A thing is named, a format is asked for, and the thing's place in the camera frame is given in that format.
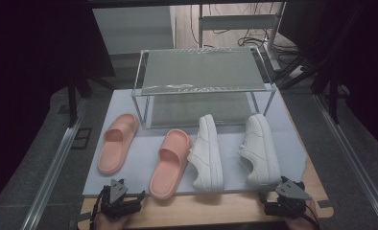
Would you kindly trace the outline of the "metal stand frame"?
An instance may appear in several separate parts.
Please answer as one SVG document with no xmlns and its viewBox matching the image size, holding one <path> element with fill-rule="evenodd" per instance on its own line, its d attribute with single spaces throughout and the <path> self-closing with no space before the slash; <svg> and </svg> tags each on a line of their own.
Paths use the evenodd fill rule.
<svg viewBox="0 0 378 230">
<path fill-rule="evenodd" d="M 204 16 L 202 13 L 202 5 L 200 5 L 198 47 L 203 47 L 202 35 L 204 31 L 248 29 L 270 30 L 271 32 L 263 41 L 263 47 L 269 58 L 272 70 L 278 72 L 280 70 L 280 65 L 273 52 L 273 43 L 285 6 L 286 3 L 281 2 L 276 13 L 269 14 Z"/>
</svg>

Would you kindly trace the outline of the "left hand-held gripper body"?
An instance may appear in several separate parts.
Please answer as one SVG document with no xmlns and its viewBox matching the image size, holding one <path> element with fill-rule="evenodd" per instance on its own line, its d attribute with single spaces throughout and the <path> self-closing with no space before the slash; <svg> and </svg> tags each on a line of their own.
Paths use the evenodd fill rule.
<svg viewBox="0 0 378 230">
<path fill-rule="evenodd" d="M 125 201 L 128 188 L 119 181 L 112 179 L 109 186 L 104 187 L 101 202 L 101 213 L 110 220 L 118 220 L 139 211 L 139 204 L 133 200 Z"/>
</svg>

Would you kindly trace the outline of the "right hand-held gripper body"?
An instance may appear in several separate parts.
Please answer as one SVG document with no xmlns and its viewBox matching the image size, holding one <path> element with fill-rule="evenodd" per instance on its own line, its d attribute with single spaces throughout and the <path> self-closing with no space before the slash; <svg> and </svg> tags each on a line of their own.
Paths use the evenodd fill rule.
<svg viewBox="0 0 378 230">
<path fill-rule="evenodd" d="M 264 212 L 267 216 L 285 217 L 296 219 L 306 211 L 306 201 L 312 197 L 305 192 L 303 182 L 290 181 L 280 183 L 275 188 L 278 198 L 276 202 L 268 202 L 264 205 Z"/>
</svg>

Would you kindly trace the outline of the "dark curtain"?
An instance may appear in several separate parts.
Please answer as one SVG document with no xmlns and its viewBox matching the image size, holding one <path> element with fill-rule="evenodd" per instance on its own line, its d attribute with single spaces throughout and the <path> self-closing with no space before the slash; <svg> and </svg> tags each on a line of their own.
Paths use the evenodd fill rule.
<svg viewBox="0 0 378 230">
<path fill-rule="evenodd" d="M 114 71 L 89 0 L 0 0 L 0 193 L 33 142 L 51 96 Z"/>
<path fill-rule="evenodd" d="M 339 82 L 347 87 L 346 104 L 378 141 L 378 0 L 327 0 L 324 18 L 344 22 L 361 10 L 335 57 Z"/>
</svg>

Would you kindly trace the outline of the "black tape strip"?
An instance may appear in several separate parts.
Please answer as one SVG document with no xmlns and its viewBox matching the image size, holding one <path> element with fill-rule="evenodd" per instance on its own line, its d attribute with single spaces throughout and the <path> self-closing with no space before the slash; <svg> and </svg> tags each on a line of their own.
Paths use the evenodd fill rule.
<svg viewBox="0 0 378 230">
<path fill-rule="evenodd" d="M 79 214 L 68 221 L 67 230 L 93 230 L 93 220 L 90 212 Z"/>
<path fill-rule="evenodd" d="M 337 200 L 327 199 L 327 200 L 320 200 L 318 202 L 320 208 L 339 208 L 340 203 Z"/>
</svg>

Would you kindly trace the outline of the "black stand legs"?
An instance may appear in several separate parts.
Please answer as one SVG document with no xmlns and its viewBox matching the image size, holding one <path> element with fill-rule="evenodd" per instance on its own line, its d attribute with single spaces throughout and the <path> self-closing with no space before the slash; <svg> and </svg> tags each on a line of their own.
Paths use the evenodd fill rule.
<svg viewBox="0 0 378 230">
<path fill-rule="evenodd" d="M 92 96 L 93 90 L 88 84 L 88 81 L 92 80 L 104 88 L 111 91 L 115 90 L 116 87 L 104 80 L 103 78 L 94 77 L 93 75 L 87 73 L 86 71 L 77 70 L 76 68 L 70 67 L 68 71 L 68 105 L 69 105 L 69 126 L 73 127 L 79 118 L 78 108 L 77 108 L 77 96 L 76 92 L 79 92 L 83 99 L 88 99 Z"/>
<path fill-rule="evenodd" d="M 338 118 L 338 78 L 334 72 L 334 57 L 337 52 L 330 50 L 319 62 L 309 67 L 307 70 L 296 76 L 295 78 L 281 83 L 280 89 L 288 89 L 292 86 L 300 83 L 311 76 L 317 74 L 311 85 L 311 91 L 314 94 L 321 94 L 326 86 L 329 86 L 329 104 L 328 104 L 328 114 L 330 118 L 337 124 L 339 122 Z"/>
</svg>

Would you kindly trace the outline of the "person's right hand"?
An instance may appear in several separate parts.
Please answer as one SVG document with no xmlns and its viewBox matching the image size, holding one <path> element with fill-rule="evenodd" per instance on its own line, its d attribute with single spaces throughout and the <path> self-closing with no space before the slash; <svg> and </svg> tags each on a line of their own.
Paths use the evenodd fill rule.
<svg viewBox="0 0 378 230">
<path fill-rule="evenodd" d="M 284 218 L 284 221 L 290 230 L 319 230 L 315 218 L 310 214 L 298 218 Z"/>
</svg>

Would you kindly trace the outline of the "aluminium rail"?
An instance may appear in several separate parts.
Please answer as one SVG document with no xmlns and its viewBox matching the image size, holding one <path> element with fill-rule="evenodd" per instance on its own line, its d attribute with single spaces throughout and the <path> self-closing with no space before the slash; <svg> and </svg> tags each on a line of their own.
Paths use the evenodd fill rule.
<svg viewBox="0 0 378 230">
<path fill-rule="evenodd" d="M 55 188 L 59 174 L 66 160 L 69 150 L 82 122 L 83 115 L 89 104 L 89 99 L 81 99 L 77 105 L 76 121 L 68 127 L 60 141 L 59 147 L 53 157 L 50 167 L 35 195 L 35 199 L 26 215 L 20 230 L 36 230 L 49 198 Z"/>
<path fill-rule="evenodd" d="M 342 127 L 337 124 L 334 119 L 331 117 L 329 111 L 330 108 L 326 104 L 325 99 L 321 96 L 314 95 L 313 98 L 315 99 L 319 110 L 326 121 L 326 124 L 329 126 L 332 134 L 334 135 L 336 141 L 338 142 L 339 146 L 342 149 L 343 155 L 346 158 L 346 161 L 350 165 L 353 173 L 355 174 L 359 184 L 361 185 L 364 193 L 366 194 L 367 199 L 375 214 L 378 217 L 378 188 L 370 178 L 369 174 L 367 173 L 365 166 L 360 161 L 357 152 L 353 149 L 350 142 L 348 141 L 345 133 L 343 132 Z"/>
</svg>

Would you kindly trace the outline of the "pink slipper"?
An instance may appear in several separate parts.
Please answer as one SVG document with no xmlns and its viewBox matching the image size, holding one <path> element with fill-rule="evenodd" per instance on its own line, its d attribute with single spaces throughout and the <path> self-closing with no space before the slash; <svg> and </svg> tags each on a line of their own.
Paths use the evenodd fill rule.
<svg viewBox="0 0 378 230">
<path fill-rule="evenodd" d="M 185 171 L 190 148 L 190 138 L 183 130 L 171 129 L 165 135 L 150 181 L 152 197 L 168 199 L 174 195 Z"/>
<path fill-rule="evenodd" d="M 97 164 L 100 173 L 112 174 L 121 169 L 138 125 L 136 116 L 131 113 L 122 114 L 113 121 L 104 134 Z"/>
</svg>

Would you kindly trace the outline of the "white cabinet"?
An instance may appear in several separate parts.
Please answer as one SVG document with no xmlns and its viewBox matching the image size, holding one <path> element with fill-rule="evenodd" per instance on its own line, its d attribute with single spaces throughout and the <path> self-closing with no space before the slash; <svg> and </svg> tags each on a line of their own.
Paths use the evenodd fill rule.
<svg viewBox="0 0 378 230">
<path fill-rule="evenodd" d="M 168 6 L 93 9 L 93 13 L 110 55 L 175 46 Z"/>
</svg>

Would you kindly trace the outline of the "light grey mat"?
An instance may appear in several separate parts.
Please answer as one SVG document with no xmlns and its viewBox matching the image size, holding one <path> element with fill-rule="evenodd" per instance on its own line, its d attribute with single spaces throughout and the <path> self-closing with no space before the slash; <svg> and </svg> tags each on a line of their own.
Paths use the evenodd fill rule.
<svg viewBox="0 0 378 230">
<path fill-rule="evenodd" d="M 107 131 L 113 121 L 121 114 L 135 111 L 135 104 L 129 89 L 113 92 L 102 131 Z M 282 95 L 279 92 L 257 93 L 255 98 L 259 103 L 270 101 L 266 114 L 270 124 L 275 152 L 277 154 L 280 173 L 293 181 L 301 181 L 307 158 L 306 150 L 301 144 L 293 121 L 288 113 Z M 246 128 L 239 126 L 218 126 L 219 149 L 223 164 L 224 190 L 227 193 L 250 191 L 246 184 L 247 169 L 241 163 L 238 154 L 239 147 L 245 138 Z M 133 138 L 125 163 L 121 169 L 111 175 L 99 172 L 97 164 L 104 138 L 100 137 L 84 185 L 84 196 L 96 196 L 104 185 L 112 178 L 125 180 L 131 194 L 149 189 L 150 181 L 157 165 L 158 150 L 167 134 L 166 128 L 140 127 Z"/>
</svg>

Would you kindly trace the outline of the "white sneaker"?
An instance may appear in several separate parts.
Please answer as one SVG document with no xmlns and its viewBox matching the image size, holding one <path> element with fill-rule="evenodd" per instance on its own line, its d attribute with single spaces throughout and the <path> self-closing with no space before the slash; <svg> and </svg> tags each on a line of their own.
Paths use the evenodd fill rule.
<svg viewBox="0 0 378 230">
<path fill-rule="evenodd" d="M 246 183 L 258 190 L 273 190 L 281 181 L 272 131 L 266 117 L 251 115 L 246 135 L 239 147 L 240 161 L 248 170 Z"/>
<path fill-rule="evenodd" d="M 207 192 L 222 191 L 224 175 L 214 119 L 210 114 L 204 115 L 200 117 L 199 125 L 195 144 L 187 157 L 198 172 L 193 188 Z"/>
</svg>

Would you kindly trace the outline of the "metal mesh shoe rack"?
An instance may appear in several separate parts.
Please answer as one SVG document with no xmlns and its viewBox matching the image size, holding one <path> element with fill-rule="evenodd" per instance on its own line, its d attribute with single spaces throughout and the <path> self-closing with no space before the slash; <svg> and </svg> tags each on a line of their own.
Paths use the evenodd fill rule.
<svg viewBox="0 0 378 230">
<path fill-rule="evenodd" d="M 267 114 L 275 91 L 255 46 L 144 50 L 131 97 L 145 128 L 195 127 L 206 114 L 237 126 Z"/>
</svg>

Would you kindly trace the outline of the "person's left hand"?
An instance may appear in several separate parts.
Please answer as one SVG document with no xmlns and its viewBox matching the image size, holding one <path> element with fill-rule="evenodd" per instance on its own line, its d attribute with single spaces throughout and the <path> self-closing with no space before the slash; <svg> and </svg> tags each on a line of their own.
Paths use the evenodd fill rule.
<svg viewBox="0 0 378 230">
<path fill-rule="evenodd" d="M 128 221 L 127 217 L 120 218 L 116 221 L 110 221 L 105 216 L 98 216 L 94 220 L 94 230 L 123 230 Z"/>
</svg>

